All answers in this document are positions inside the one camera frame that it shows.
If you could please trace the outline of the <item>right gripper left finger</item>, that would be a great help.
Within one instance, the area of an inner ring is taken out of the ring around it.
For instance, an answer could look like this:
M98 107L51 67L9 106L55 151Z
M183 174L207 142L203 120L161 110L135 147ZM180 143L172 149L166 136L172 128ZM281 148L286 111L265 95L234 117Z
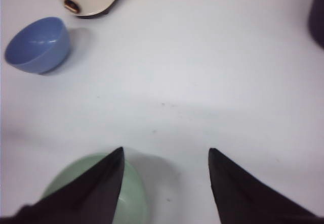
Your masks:
M117 148L76 179L1 223L112 223L124 175Z

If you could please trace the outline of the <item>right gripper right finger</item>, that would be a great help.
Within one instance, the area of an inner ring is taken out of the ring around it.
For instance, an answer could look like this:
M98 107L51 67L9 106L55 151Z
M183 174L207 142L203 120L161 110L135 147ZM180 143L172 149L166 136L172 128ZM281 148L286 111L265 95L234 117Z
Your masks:
M323 223L268 187L216 148L210 148L211 189L221 223Z

